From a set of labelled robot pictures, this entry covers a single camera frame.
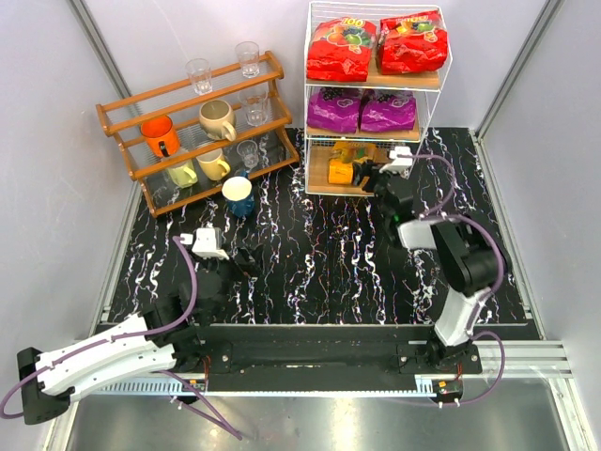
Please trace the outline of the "orange candy bag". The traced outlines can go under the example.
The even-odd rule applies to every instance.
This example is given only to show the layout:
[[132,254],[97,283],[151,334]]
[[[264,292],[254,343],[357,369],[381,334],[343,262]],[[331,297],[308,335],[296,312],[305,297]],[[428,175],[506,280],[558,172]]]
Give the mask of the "orange candy bag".
[[328,164],[328,182],[352,185],[361,173],[362,165],[373,161],[377,146],[361,141],[339,141],[331,149]]

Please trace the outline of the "purple candy bag front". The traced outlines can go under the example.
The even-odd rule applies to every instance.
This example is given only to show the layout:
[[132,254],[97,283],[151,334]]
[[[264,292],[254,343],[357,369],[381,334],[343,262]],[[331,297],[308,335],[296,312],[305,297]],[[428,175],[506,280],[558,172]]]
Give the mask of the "purple candy bag front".
[[409,131],[415,125],[417,101],[410,91],[368,90],[360,108],[362,132]]

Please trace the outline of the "purple candy bag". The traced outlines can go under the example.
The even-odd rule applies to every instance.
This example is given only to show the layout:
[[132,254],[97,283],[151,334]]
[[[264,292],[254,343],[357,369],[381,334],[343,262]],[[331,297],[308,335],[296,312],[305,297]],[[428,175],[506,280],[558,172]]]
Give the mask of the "purple candy bag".
[[356,88],[321,87],[310,97],[307,125],[337,133],[358,129],[362,92]]
[[417,101],[410,91],[368,90],[360,108],[362,132],[409,131],[415,125]]

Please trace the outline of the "purple candy bag back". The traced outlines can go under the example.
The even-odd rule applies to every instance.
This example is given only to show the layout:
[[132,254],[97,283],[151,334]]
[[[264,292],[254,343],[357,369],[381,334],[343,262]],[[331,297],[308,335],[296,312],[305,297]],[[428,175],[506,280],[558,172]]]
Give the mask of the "purple candy bag back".
[[321,87],[310,97],[307,125],[337,133],[358,129],[362,92],[356,88]]

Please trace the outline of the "red candy bag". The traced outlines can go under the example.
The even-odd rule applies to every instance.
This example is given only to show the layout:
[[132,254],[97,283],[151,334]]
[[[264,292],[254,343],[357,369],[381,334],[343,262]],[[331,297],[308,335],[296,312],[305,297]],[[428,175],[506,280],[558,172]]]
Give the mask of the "red candy bag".
[[449,54],[438,9],[380,20],[377,62],[384,75],[436,71]]
[[376,37],[377,27],[364,19],[342,17],[320,23],[308,48],[307,78],[365,82]]

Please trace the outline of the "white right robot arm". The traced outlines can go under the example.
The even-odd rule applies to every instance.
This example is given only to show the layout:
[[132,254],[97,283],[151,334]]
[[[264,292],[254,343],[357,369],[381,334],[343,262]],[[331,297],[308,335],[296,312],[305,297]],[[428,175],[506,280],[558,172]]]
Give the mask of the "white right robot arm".
[[469,216],[418,217],[407,179],[376,167],[363,189],[374,195],[392,245],[438,254],[449,288],[426,341],[424,359],[432,367],[458,365],[473,341],[477,317],[510,270],[509,257],[489,231]]

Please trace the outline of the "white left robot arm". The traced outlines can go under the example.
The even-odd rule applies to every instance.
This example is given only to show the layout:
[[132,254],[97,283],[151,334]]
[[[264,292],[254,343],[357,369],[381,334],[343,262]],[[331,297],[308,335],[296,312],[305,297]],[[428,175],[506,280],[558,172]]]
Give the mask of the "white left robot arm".
[[232,284],[263,270],[263,245],[226,249],[218,227],[173,238],[190,279],[177,291],[132,313],[103,333],[60,350],[26,348],[17,355],[18,417],[27,425],[50,421],[96,390],[148,372],[173,373],[198,358],[201,315],[213,318]]

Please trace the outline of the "clear glass bottom shelf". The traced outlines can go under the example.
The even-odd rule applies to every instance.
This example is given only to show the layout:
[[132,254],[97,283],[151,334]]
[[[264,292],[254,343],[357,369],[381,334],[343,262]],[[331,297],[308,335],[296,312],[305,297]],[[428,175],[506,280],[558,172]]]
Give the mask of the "clear glass bottom shelf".
[[258,165],[258,145],[254,140],[244,140],[238,143],[237,153],[248,171]]

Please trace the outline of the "clear glass shelf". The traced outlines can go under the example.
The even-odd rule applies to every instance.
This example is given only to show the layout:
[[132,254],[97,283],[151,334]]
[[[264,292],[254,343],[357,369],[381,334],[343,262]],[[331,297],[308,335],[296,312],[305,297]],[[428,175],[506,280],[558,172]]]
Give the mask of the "clear glass shelf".
[[244,140],[238,143],[237,153],[248,171],[258,165],[258,145],[254,140]]
[[249,125],[258,127],[267,121],[268,90],[263,85],[241,90],[239,102]]

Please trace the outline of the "clear glass middle shelf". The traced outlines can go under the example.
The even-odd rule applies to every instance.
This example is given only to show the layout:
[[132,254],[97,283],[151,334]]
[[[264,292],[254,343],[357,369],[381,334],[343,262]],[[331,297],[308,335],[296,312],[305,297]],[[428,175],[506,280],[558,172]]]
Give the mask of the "clear glass middle shelf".
[[258,127],[267,121],[268,90],[263,85],[241,90],[239,102],[249,125]]

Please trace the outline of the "blue mug white inside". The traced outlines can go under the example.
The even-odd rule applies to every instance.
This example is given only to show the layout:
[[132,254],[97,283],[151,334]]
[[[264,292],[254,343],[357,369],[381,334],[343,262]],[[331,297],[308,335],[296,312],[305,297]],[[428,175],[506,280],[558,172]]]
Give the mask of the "blue mug white inside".
[[238,218],[249,217],[254,212],[253,184],[247,171],[240,171],[229,178],[222,188],[226,205]]

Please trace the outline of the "yellow mug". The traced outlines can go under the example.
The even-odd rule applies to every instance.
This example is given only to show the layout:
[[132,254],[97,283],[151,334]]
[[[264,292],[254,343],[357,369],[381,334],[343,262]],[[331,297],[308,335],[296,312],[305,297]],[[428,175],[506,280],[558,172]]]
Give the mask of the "yellow mug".
[[225,159],[221,148],[203,153],[197,156],[196,160],[206,177],[213,181],[223,179],[231,171],[231,167]]

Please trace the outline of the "pale green mug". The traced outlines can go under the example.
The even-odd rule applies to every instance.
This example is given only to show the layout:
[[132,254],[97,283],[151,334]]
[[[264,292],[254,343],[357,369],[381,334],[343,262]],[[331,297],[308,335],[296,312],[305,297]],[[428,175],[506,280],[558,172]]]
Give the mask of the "pale green mug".
[[167,173],[170,179],[179,188],[191,187],[198,181],[193,162],[190,160],[185,161],[179,165],[172,165],[168,167]]

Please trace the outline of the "wooden cup rack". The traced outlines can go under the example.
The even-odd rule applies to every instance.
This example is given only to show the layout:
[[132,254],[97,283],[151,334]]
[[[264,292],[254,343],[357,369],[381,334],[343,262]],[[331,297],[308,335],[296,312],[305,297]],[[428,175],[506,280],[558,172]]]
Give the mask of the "wooden cup rack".
[[[141,185],[142,193],[153,217],[164,215],[192,202],[217,194],[221,184],[204,174],[189,188],[173,185],[166,170],[178,163],[194,161],[197,156],[218,148],[227,148],[240,141],[264,135],[275,139],[275,150],[261,159],[250,174],[260,178],[287,165],[298,163],[300,155],[287,136],[285,127],[292,123],[289,108],[283,102],[277,82],[285,77],[283,66],[272,51],[259,56],[259,74],[254,78],[242,75],[240,64],[234,63],[211,73],[212,91],[197,95],[189,80],[96,106],[100,126],[106,136],[115,139],[129,177]],[[248,123],[238,101],[241,91],[262,86],[268,90],[267,119],[257,126]],[[200,122],[200,108],[208,101],[227,101],[236,117],[236,138],[213,139]],[[165,161],[149,147],[142,134],[142,125],[151,119],[168,116],[173,121],[179,143],[187,151],[181,157]]]

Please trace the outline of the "beige round mug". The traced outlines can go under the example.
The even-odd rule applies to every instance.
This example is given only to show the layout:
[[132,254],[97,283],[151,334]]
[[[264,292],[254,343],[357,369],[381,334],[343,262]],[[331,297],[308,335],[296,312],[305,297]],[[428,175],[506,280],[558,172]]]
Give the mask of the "beige round mug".
[[213,100],[203,103],[199,109],[199,123],[212,140],[233,142],[237,139],[236,116],[227,101]]

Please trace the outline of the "orange mug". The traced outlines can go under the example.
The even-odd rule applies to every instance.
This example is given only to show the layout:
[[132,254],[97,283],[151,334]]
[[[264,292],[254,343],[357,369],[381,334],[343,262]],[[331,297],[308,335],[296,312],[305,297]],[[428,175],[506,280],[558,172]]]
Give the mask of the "orange mug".
[[141,134],[150,150],[160,159],[171,157],[180,149],[177,131],[169,116],[145,121],[141,125]]

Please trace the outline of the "clear glass top right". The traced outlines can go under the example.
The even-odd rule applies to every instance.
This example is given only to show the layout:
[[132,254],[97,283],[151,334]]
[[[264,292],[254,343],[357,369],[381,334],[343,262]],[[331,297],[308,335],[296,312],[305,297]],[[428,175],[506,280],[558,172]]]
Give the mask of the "clear glass top right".
[[243,41],[235,48],[242,75],[246,78],[254,78],[260,72],[259,68],[259,46],[253,41]]

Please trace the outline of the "clear glass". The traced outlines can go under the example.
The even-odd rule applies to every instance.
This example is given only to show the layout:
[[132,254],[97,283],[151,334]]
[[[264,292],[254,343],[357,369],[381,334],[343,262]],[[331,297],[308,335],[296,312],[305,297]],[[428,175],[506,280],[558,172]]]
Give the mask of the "clear glass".
[[189,81],[194,92],[199,95],[210,93],[212,88],[211,67],[204,58],[195,58],[185,66]]
[[259,68],[259,46],[253,41],[243,41],[235,48],[242,75],[246,78],[254,78],[260,72]]

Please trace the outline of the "clear glass top left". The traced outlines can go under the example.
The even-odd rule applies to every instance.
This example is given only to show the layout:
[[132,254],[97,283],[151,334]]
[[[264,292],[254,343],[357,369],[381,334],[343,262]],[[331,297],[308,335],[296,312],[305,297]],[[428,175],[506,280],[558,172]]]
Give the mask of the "clear glass top left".
[[185,66],[189,81],[194,92],[199,95],[210,93],[212,88],[211,67],[204,58],[195,58]]

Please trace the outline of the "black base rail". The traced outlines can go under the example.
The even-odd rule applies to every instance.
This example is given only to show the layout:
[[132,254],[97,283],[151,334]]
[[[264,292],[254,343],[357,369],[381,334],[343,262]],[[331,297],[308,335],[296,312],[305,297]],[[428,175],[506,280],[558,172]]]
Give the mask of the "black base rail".
[[374,366],[400,373],[479,375],[480,353],[468,342],[444,350],[427,325],[241,325],[194,328],[211,370],[248,367]]

